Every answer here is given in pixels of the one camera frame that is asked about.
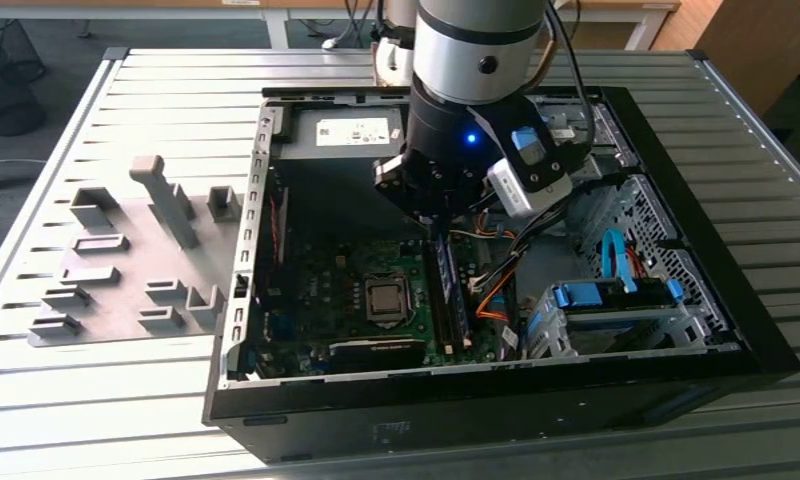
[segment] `aluminum table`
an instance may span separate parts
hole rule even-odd
[[[123,152],[161,154],[185,189],[206,191],[223,178],[241,193],[261,88],[371,84],[361,51],[113,50],[107,58],[0,249],[0,474],[800,478],[800,374],[654,429],[263,468],[199,423],[209,335],[30,347],[36,298],[52,280],[43,272],[79,231],[67,201],[87,183],[119,188],[111,172],[129,168]],[[708,62],[684,53],[578,59],[588,84],[630,88],[800,356],[800,167]],[[546,82],[569,78],[557,58]]]

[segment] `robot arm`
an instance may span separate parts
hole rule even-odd
[[[375,168],[377,188],[409,215],[449,223],[475,208],[486,176],[513,216],[570,192],[585,151],[554,144],[524,97],[553,56],[552,35],[526,81],[552,15],[549,0],[419,0],[405,149]]]

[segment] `sticker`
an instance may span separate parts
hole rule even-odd
[[[370,426],[370,440],[373,445],[386,446],[398,443],[409,437],[411,422],[377,423]]]
[[[386,118],[335,118],[317,122],[317,146],[387,145]]]
[[[501,338],[506,342],[506,345],[509,345],[514,349],[518,345],[518,335],[516,335],[516,332],[513,332],[509,329],[509,327],[503,327],[503,331],[501,332]]]
[[[574,131],[572,128],[552,128],[550,136],[554,140],[569,140],[574,138]]]

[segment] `power supply label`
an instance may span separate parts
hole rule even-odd
[[[386,118],[326,118],[317,122],[317,146],[387,145]]]

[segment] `desk leg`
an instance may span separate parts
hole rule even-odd
[[[91,20],[79,20],[79,30],[76,31],[76,38],[89,38],[91,36]]]
[[[266,31],[269,32],[269,46],[273,49],[287,49],[287,9],[263,8],[263,20],[266,21]]]
[[[634,27],[625,50],[648,50],[666,18],[666,10],[646,11],[642,20]]]

